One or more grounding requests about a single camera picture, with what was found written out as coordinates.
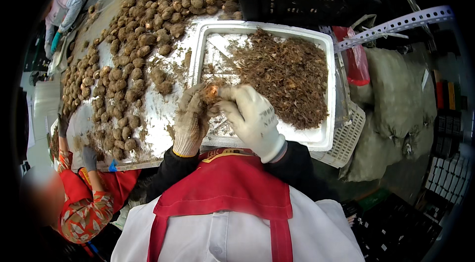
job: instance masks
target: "floor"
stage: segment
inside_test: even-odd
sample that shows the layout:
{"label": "floor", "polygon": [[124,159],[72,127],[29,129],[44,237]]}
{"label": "floor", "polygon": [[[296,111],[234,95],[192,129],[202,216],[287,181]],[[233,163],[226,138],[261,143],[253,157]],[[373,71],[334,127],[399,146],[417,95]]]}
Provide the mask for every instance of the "floor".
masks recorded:
{"label": "floor", "polygon": [[417,161],[402,160],[388,166],[382,179],[371,182],[347,182],[338,179],[339,169],[312,159],[315,175],[328,183],[344,200],[359,200],[383,187],[409,204],[413,205],[423,184],[429,164],[429,154],[421,156]]}

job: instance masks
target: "white shirt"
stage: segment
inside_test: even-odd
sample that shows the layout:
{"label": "white shirt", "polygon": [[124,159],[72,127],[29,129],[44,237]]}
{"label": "white shirt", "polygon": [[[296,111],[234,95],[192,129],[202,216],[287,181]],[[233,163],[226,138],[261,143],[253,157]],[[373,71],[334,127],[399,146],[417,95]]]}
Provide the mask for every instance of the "white shirt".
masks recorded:
{"label": "white shirt", "polygon": [[[338,202],[313,202],[289,188],[294,261],[364,261]],[[111,262],[147,260],[158,199],[130,210]],[[235,211],[170,217],[159,261],[271,262],[269,220]]]}

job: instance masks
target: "red plastic bag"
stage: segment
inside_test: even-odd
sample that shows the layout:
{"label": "red plastic bag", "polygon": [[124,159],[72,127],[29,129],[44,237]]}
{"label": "red plastic bag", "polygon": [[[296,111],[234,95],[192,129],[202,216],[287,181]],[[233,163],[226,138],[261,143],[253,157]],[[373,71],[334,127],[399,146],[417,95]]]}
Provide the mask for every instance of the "red plastic bag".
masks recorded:
{"label": "red plastic bag", "polygon": [[[351,27],[332,26],[338,41],[350,38],[355,35],[355,31]],[[364,86],[370,83],[370,74],[368,72],[368,61],[363,46],[360,44],[352,47],[342,53],[346,53],[348,66],[346,67],[346,75],[348,84],[356,86]]]}

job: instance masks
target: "black plastic crate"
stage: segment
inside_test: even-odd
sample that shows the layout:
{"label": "black plastic crate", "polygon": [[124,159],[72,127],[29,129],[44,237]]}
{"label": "black plastic crate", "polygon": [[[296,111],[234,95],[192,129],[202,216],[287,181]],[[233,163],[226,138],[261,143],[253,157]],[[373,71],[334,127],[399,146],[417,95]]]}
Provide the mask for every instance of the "black plastic crate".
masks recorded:
{"label": "black plastic crate", "polygon": [[239,0],[246,21],[297,27],[349,27],[371,13],[379,0]]}

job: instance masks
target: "white foam tray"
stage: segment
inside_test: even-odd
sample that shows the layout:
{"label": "white foam tray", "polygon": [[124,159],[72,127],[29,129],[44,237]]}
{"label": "white foam tray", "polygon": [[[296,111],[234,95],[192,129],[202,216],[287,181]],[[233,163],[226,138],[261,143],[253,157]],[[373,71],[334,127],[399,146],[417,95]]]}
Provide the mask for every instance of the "white foam tray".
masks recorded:
{"label": "white foam tray", "polygon": [[[287,140],[297,141],[309,148],[310,151],[324,152],[332,148],[333,129],[335,125],[335,58],[333,56],[332,38],[324,33],[307,30],[299,27],[260,23],[252,21],[203,21],[197,27],[197,36],[192,45],[188,87],[199,83],[203,57],[205,54],[206,38],[209,34],[252,34],[259,28],[281,38],[302,38],[313,42],[326,54],[328,67],[327,92],[325,103],[327,104],[328,116],[318,128],[297,130],[292,125],[286,124],[279,119],[277,129],[285,135]],[[208,146],[244,147],[236,136],[208,134],[203,141]]]}

